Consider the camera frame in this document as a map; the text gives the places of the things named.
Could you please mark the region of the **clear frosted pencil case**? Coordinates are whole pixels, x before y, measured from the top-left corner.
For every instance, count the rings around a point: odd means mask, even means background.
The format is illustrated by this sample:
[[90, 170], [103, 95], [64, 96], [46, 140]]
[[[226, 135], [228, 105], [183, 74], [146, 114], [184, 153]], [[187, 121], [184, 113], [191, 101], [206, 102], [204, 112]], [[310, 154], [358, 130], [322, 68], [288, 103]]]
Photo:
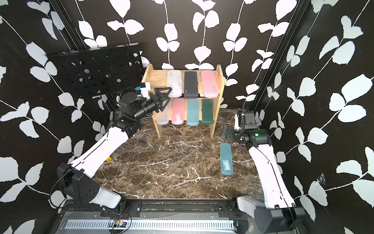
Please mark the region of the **clear frosted pencil case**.
[[169, 115], [170, 115], [170, 107], [171, 107], [171, 101], [168, 102], [168, 104], [166, 105], [166, 107], [163, 111], [160, 111], [157, 114], [156, 123], [158, 125], [168, 125]]

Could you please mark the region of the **frosted white pencil case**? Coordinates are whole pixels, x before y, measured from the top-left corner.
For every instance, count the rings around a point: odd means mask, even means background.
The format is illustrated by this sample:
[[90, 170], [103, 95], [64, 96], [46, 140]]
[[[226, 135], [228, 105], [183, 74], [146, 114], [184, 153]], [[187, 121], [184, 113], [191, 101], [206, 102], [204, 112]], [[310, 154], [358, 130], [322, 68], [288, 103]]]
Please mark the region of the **frosted white pencil case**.
[[180, 70], [168, 71], [167, 87], [172, 88], [169, 97], [178, 98], [182, 96], [182, 72]]

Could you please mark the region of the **light blue pencil case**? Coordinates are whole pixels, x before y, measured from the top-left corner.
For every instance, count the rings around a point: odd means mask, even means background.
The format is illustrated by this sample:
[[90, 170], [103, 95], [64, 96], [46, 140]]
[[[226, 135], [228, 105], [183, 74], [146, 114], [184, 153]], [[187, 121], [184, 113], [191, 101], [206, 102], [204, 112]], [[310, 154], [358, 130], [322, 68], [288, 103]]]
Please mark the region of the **light blue pencil case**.
[[221, 173], [225, 176], [231, 176], [233, 174], [232, 149], [228, 143], [220, 145], [220, 162]]

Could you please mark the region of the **dark grey pencil case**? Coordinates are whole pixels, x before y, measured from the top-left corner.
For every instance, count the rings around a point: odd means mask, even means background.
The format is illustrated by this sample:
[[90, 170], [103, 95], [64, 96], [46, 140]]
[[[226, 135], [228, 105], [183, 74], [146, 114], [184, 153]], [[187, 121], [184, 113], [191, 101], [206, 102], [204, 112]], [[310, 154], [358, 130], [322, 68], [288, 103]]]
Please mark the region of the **dark grey pencil case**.
[[197, 72], [186, 71], [184, 73], [184, 97], [185, 98], [198, 98], [198, 79]]

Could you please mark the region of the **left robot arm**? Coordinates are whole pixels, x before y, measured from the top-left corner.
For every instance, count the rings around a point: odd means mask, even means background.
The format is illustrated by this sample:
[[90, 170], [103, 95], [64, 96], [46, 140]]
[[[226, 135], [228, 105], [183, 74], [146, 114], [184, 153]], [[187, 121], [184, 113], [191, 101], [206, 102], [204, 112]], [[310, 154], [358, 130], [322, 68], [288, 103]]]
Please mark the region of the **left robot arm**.
[[114, 120], [104, 136], [86, 153], [70, 164], [62, 163], [57, 168], [55, 185], [80, 204], [97, 204], [116, 208], [123, 197], [96, 184], [92, 178], [104, 161], [141, 127], [141, 120], [153, 112], [163, 111], [170, 102], [172, 88], [155, 88], [147, 97], [136, 91], [123, 93], [119, 99], [121, 116]]

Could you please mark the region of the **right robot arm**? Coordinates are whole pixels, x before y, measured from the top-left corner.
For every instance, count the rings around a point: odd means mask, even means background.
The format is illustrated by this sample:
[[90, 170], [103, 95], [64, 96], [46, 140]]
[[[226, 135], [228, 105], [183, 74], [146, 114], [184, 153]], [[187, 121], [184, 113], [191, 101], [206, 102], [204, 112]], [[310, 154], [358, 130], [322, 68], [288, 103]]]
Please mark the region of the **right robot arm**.
[[234, 199], [235, 208], [254, 218], [263, 234], [287, 231], [301, 234], [306, 213], [295, 204], [284, 184], [268, 132], [260, 129], [236, 130], [226, 125], [221, 138], [245, 145], [256, 165], [264, 193], [263, 201], [249, 195], [237, 196]]

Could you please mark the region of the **small pink pencil case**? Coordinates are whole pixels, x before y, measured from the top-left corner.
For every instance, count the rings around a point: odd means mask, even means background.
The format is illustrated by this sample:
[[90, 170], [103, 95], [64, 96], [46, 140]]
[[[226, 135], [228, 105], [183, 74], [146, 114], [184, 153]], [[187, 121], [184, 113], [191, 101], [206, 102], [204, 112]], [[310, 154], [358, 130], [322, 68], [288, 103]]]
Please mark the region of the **small pink pencil case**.
[[182, 125], [185, 120], [185, 100], [183, 98], [175, 98], [172, 103], [172, 117], [173, 125]]

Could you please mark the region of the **teal pencil case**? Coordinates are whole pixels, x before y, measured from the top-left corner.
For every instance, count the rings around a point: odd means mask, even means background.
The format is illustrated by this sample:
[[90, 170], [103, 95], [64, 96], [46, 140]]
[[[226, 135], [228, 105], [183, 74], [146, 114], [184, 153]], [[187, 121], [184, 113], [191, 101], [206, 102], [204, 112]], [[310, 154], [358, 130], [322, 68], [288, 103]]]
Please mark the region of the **teal pencil case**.
[[199, 125], [199, 101], [197, 99], [188, 100], [187, 125], [189, 126]]

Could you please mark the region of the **dark green pencil case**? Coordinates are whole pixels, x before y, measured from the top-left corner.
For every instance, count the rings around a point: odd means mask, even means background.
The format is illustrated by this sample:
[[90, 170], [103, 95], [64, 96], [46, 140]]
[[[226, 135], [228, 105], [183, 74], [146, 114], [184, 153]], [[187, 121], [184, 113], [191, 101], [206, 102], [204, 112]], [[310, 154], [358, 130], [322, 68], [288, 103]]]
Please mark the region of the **dark green pencil case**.
[[208, 125], [214, 123], [213, 104], [211, 99], [202, 99], [202, 123]]

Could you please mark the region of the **wooden two-tier shelf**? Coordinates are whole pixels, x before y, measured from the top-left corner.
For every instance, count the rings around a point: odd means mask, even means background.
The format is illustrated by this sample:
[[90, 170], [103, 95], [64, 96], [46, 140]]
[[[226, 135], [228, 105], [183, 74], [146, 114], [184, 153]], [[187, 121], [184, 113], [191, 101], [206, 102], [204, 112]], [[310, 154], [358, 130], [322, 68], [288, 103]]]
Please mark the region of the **wooden two-tier shelf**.
[[146, 68], [142, 82], [154, 88], [173, 88], [167, 109], [153, 116], [157, 135], [162, 135], [163, 126], [173, 125], [209, 126], [214, 136], [220, 105], [223, 98], [225, 78], [221, 65], [215, 70], [155, 70], [152, 64]]

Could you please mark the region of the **black perforated music stand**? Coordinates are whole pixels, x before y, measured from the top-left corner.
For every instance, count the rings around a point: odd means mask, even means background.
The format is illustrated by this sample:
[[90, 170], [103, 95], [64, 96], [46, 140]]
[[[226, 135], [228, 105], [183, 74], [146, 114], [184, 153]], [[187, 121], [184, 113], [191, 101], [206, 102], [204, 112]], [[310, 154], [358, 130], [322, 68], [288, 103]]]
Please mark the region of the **black perforated music stand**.
[[61, 88], [79, 98], [137, 87], [144, 67], [139, 43], [48, 55]]

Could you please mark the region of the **small circuit board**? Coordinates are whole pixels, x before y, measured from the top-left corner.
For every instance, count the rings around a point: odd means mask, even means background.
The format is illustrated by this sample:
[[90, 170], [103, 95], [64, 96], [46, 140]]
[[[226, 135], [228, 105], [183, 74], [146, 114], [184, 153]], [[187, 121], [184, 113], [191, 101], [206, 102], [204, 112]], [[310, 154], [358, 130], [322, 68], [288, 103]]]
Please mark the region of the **small circuit board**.
[[111, 229], [115, 229], [115, 228], [126, 228], [127, 227], [127, 222], [126, 221], [123, 221], [123, 220], [117, 220], [117, 221], [113, 221], [113, 223], [111, 223]]

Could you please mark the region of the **white slotted vent strip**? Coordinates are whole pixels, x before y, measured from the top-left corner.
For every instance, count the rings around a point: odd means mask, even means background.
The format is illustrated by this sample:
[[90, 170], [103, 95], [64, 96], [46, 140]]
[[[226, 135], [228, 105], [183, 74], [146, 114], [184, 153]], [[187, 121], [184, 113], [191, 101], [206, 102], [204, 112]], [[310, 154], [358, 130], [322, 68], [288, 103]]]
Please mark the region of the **white slotted vent strip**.
[[[191, 231], [191, 230], [235, 230], [232, 220], [123, 220], [130, 224], [129, 230], [171, 230], [171, 231]], [[66, 230], [124, 230], [126, 228], [111, 229], [113, 220], [79, 220], [69, 219], [63, 225]]]

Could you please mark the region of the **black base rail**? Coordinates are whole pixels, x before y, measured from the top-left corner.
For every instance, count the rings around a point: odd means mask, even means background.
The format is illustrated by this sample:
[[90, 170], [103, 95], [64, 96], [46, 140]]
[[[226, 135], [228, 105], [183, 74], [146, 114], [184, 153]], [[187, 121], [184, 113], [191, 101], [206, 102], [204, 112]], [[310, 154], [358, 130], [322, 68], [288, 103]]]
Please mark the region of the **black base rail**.
[[140, 217], [146, 212], [167, 213], [217, 213], [219, 217], [245, 219], [248, 217], [241, 212], [232, 199], [127, 199], [120, 202], [116, 208], [107, 208], [96, 204], [78, 204], [68, 202], [61, 213], [98, 212], [105, 217]]

